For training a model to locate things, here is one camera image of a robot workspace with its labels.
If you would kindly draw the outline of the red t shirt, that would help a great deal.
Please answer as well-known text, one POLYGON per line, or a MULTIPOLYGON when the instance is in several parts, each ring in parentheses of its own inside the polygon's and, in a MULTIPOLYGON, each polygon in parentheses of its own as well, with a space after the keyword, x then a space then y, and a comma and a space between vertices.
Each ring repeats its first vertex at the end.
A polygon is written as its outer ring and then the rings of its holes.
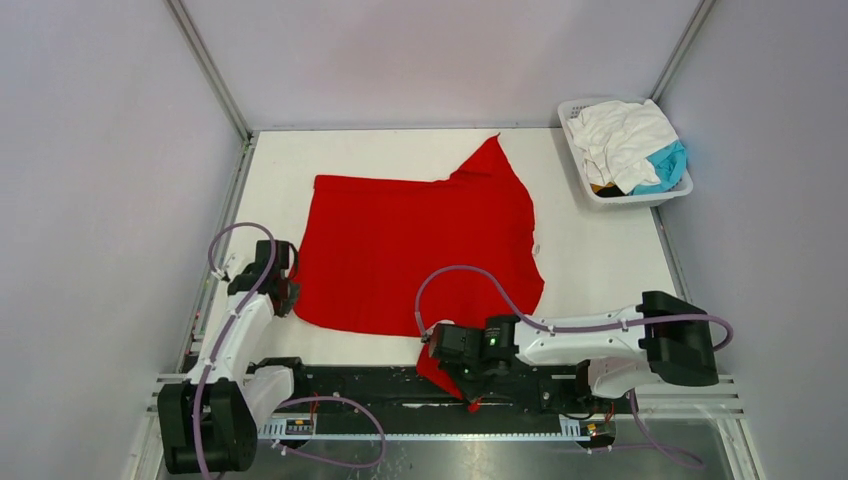
POLYGON ((544 289, 535 211, 498 136, 436 181, 319 175, 299 248, 295 314, 353 333, 416 337, 533 313, 544 289))

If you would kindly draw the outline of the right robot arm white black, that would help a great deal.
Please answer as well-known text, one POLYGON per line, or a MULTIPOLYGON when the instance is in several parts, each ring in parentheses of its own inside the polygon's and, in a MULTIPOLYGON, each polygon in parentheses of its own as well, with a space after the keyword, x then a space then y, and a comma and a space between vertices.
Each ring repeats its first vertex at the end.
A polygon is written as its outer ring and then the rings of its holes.
POLYGON ((423 337, 434 361, 464 400, 475 401, 495 381, 520 367, 578 369, 575 402, 597 412, 642 386, 665 383, 709 387, 718 383, 711 327, 732 330, 721 318, 662 291, 638 304, 597 315, 541 318, 511 313, 481 327, 443 320, 423 337))

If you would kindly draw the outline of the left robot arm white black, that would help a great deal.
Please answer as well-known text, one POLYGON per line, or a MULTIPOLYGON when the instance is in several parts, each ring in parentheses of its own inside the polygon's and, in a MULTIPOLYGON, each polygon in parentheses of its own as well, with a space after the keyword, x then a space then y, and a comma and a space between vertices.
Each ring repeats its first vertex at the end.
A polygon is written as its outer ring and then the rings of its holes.
POLYGON ((299 287, 288 277, 297 249, 259 240, 255 257, 237 275, 225 274, 227 308, 194 367, 157 397, 166 469, 171 474, 243 472, 252 464, 258 430, 280 404, 296 411, 310 385, 288 366, 257 368, 247 380, 253 351, 271 322, 288 315, 299 287))

